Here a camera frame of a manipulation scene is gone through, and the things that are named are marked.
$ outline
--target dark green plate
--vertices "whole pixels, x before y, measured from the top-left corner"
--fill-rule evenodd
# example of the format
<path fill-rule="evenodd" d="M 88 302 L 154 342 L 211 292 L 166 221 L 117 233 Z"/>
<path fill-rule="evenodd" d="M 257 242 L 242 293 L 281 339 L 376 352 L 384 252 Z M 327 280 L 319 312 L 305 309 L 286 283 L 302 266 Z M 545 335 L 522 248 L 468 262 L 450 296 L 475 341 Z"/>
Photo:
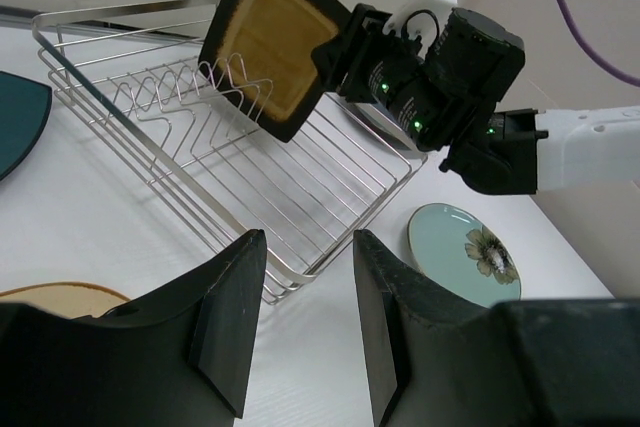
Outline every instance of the dark green plate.
<path fill-rule="evenodd" d="M 0 180 L 29 155 L 51 111 L 51 88 L 0 72 Z"/>

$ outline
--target brown square plate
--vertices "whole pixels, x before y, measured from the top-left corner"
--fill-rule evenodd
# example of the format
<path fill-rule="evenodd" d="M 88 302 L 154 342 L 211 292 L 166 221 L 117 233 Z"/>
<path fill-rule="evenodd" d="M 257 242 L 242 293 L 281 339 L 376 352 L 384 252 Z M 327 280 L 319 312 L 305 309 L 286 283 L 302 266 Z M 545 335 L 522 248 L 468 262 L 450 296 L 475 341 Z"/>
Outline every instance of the brown square plate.
<path fill-rule="evenodd" d="M 214 84 L 231 103 L 288 142 L 323 93 L 311 51 L 337 35 L 348 19 L 349 11 L 338 0 L 220 0 L 200 53 L 200 70 L 210 77 L 212 68 Z M 228 67 L 221 59 L 229 60 Z M 244 73 L 259 88 L 242 87 Z M 260 82 L 264 79 L 271 82 Z M 229 92 L 232 83 L 242 96 Z"/>

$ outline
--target cable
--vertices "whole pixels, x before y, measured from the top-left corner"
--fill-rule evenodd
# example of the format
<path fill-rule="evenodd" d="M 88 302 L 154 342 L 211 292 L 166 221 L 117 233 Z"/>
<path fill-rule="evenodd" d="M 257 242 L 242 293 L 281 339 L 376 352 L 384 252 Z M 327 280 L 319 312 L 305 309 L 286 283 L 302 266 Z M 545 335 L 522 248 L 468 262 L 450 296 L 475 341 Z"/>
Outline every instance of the cable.
<path fill-rule="evenodd" d="M 429 9 L 421 9 L 412 12 L 411 15 L 407 17 L 407 20 L 404 21 L 404 24 L 402 24 L 402 28 L 400 29 L 400 37 L 402 38 L 402 40 L 409 39 L 409 31 L 407 29 L 409 21 L 420 14 L 427 14 L 433 19 L 433 22 L 436 24 L 436 38 L 433 39 L 433 42 L 435 42 L 436 40 L 438 40 L 438 37 L 440 37 L 440 22 L 438 22 L 438 17 L 436 17 L 436 14 L 431 12 Z"/>
<path fill-rule="evenodd" d="M 587 54 L 587 56 L 602 70 L 607 72 L 609 75 L 615 77 L 616 79 L 633 85 L 634 87 L 640 87 L 640 78 L 634 77 L 611 64 L 604 57 L 602 57 L 595 49 L 589 44 L 589 42 L 584 38 L 580 29 L 578 29 L 578 25 L 576 24 L 571 11 L 569 10 L 569 6 L 567 5 L 566 0 L 556 0 L 558 7 L 560 9 L 560 13 L 562 14 L 562 18 L 564 19 L 565 24 L 569 28 L 569 32 L 573 36 L 576 43 L 580 46 L 582 51 Z"/>

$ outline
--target tabletop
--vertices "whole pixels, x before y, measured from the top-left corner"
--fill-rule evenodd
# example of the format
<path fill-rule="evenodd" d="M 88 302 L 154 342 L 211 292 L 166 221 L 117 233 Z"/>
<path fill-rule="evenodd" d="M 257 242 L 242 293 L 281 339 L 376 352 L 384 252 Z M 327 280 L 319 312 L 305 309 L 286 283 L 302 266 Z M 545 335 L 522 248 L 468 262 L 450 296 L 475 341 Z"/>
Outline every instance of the tabletop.
<path fill-rule="evenodd" d="M 28 28 L 0 26 L 0 70 L 48 83 Z M 428 203 L 448 203 L 490 226 L 508 247 L 523 298 L 610 297 L 528 196 L 488 197 L 433 155 L 367 226 L 409 261 L 406 226 Z M 94 282 L 137 297 L 206 260 L 157 211 L 141 185 L 68 109 L 54 101 L 32 154 L 0 183 L 0 291 L 59 280 Z M 246 426 L 372 425 L 352 252 L 309 286 L 263 305 Z"/>

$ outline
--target dish rack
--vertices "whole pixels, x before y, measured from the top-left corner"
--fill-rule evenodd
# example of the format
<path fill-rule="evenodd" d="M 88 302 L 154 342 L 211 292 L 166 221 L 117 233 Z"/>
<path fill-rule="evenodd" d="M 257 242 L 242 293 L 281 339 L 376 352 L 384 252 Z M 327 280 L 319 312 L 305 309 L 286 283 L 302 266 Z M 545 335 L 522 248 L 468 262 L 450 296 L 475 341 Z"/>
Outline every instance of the dish rack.
<path fill-rule="evenodd" d="M 213 66 L 198 65 L 200 35 L 218 1 L 48 13 L 34 18 L 32 30 L 55 96 L 186 231 L 214 253 L 248 229 L 266 232 L 263 300 L 276 304 L 312 282 L 426 156 L 399 153 L 352 106 L 327 95 L 289 143 L 260 129 L 225 95 L 242 96 L 247 88 L 268 94 L 271 82 L 252 79 L 232 55 L 216 61 L 232 86 L 220 92 Z M 203 10 L 204 20 L 188 20 Z M 168 14 L 171 22 L 157 20 Z M 116 29 L 113 19 L 153 25 Z"/>

